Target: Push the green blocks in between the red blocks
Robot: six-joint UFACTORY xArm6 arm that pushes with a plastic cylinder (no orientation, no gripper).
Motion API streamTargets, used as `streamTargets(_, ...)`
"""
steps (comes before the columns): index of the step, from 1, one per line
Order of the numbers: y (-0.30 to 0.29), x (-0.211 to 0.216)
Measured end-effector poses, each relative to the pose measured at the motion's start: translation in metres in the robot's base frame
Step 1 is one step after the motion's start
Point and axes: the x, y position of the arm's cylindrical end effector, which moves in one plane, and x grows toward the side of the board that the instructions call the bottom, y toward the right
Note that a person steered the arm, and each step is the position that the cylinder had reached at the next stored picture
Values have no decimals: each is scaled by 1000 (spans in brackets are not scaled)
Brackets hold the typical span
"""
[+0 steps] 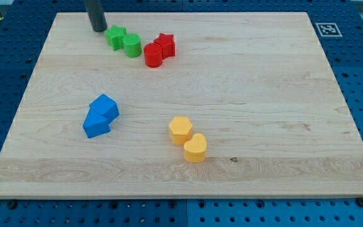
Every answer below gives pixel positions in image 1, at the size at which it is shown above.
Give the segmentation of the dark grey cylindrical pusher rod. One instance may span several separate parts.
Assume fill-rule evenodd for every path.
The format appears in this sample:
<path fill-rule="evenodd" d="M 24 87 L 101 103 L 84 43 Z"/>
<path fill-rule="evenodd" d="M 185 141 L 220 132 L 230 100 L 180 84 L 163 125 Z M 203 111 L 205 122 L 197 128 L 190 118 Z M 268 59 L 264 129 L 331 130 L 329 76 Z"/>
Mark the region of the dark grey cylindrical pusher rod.
<path fill-rule="evenodd" d="M 101 0 L 84 0 L 86 12 L 94 32 L 104 32 L 107 22 L 103 11 Z"/>

